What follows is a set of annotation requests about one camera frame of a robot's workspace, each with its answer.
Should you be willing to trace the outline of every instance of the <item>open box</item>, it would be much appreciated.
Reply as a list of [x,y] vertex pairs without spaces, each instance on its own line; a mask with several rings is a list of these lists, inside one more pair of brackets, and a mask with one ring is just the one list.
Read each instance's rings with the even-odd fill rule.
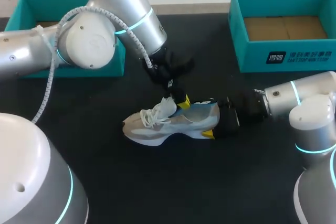
[[[37,24],[58,22],[63,16],[79,6],[86,5],[88,0],[19,0],[8,21],[6,31],[32,29]],[[116,51],[110,63],[100,69],[80,69],[77,67],[60,67],[55,77],[118,77],[124,73],[125,48],[118,40]],[[49,70],[31,74],[31,78],[46,78]]]
[[231,0],[241,72],[336,69],[336,0]]

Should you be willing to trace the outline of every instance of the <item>cable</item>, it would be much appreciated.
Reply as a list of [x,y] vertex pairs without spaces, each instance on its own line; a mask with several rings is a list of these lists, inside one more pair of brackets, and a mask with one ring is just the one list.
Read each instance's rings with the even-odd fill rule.
[[47,102],[49,100],[49,96],[50,96],[50,92],[51,92],[51,86],[52,86],[52,81],[54,79],[54,74],[55,74],[55,64],[56,64],[56,59],[57,59],[57,46],[58,46],[58,39],[60,36],[60,32],[61,29],[63,27],[63,25],[73,16],[79,14],[79,13],[83,13],[83,12],[93,12],[93,13],[99,13],[99,14],[103,14],[106,17],[108,17],[110,20],[114,20],[116,23],[118,23],[118,25],[124,29],[126,31],[126,33],[130,36],[130,38],[134,41],[135,45],[137,46],[137,48],[140,50],[140,53],[142,54],[143,58],[145,59],[146,65],[149,69],[153,68],[152,62],[145,50],[145,48],[143,47],[143,45],[141,44],[141,42],[139,41],[139,39],[135,36],[134,32],[116,15],[114,15],[113,13],[102,9],[102,8],[97,8],[97,7],[87,7],[87,6],[82,6],[82,7],[77,7],[71,11],[69,11],[66,15],[64,15],[64,17],[60,20],[60,22],[57,25],[57,30],[55,33],[55,43],[54,43],[54,49],[51,53],[51,65],[50,65],[50,71],[49,71],[49,75],[48,75],[48,81],[47,81],[47,87],[46,87],[46,91],[43,97],[43,101],[41,103],[40,108],[38,109],[36,115],[34,116],[33,120],[31,122],[33,122],[34,124],[39,120],[39,118],[41,117],[42,113],[44,112]]

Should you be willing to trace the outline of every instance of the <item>white shoelace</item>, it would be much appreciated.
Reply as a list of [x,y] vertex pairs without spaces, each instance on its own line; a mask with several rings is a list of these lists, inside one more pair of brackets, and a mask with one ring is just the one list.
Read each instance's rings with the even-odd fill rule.
[[166,122],[168,118],[158,119],[158,115],[160,114],[160,112],[161,112],[160,103],[155,105],[153,109],[141,110],[140,117],[141,117],[141,121],[143,125],[146,128],[152,128],[156,124],[169,123],[169,122]]

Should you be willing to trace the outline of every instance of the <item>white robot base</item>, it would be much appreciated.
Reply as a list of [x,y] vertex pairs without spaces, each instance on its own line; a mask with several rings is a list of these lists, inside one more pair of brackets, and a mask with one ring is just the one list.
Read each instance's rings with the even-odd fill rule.
[[32,122],[0,113],[0,223],[86,224],[85,191]]

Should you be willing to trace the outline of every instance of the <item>white sneaker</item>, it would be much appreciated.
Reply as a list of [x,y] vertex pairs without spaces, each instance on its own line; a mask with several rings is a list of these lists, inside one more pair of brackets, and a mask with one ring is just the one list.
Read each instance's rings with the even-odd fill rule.
[[215,100],[192,103],[187,110],[179,109],[174,100],[162,98],[151,110],[125,119],[123,132],[129,139],[143,145],[161,145],[170,135],[182,133],[192,138],[210,138],[202,132],[211,130],[219,121],[219,107]]

